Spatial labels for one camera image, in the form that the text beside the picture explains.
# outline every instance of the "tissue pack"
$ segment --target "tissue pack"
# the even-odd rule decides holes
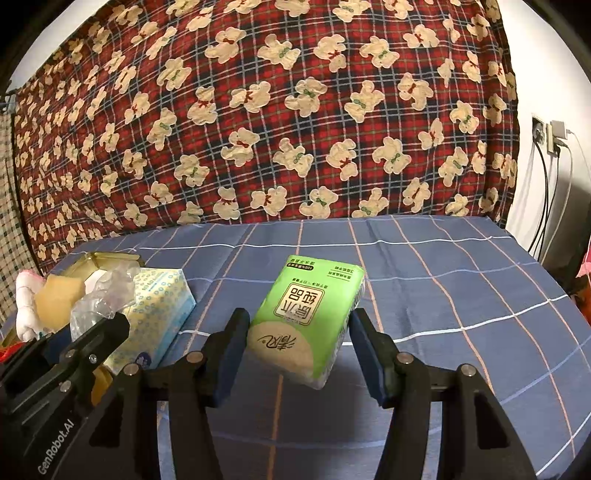
[[[357,265],[291,255],[251,322],[249,349],[293,380],[321,389],[364,288]]]
[[[142,268],[134,283],[135,304],[122,311],[129,337],[105,361],[114,374],[130,362],[156,367],[196,305],[182,270]]]

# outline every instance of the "screw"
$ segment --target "screw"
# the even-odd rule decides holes
[[[137,372],[139,372],[139,365],[138,364],[127,364],[123,368],[123,373],[125,375],[129,375],[130,377],[132,375],[135,375]]]
[[[408,365],[413,362],[414,357],[408,352],[400,352],[398,355],[396,355],[396,360],[402,364]]]
[[[187,355],[187,362],[190,364],[198,364],[203,360],[203,354],[201,352],[190,352]]]
[[[462,368],[460,370],[462,370],[462,373],[467,377],[473,377],[474,375],[476,375],[476,368],[469,364],[462,365]]]
[[[72,382],[66,380],[60,385],[60,392],[66,393],[72,387]]]

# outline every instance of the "power outlet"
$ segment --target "power outlet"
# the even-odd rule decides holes
[[[541,147],[545,147],[544,145],[544,138],[545,138],[545,123],[540,119],[539,116],[532,114],[531,115],[531,133],[534,137],[534,141],[540,145]]]

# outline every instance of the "clear plastic wrap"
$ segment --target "clear plastic wrap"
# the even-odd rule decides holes
[[[72,341],[97,323],[101,318],[113,318],[116,312],[135,303],[134,277],[139,273],[139,264],[120,262],[106,272],[94,289],[78,300],[70,315]]]

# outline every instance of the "bed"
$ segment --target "bed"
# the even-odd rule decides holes
[[[540,479],[564,472],[591,430],[591,327],[542,267],[488,218],[378,216],[251,225],[195,224],[81,245],[182,268],[197,300],[163,362],[199,349],[232,310],[253,315],[286,257],[350,262],[361,300],[401,351],[427,364],[475,365],[520,435]],[[174,479],[161,406],[161,470]],[[425,479],[436,477],[433,408]],[[321,391],[280,381],[248,352],[228,401],[209,411],[226,480],[373,478],[391,418],[370,398],[350,339]]]

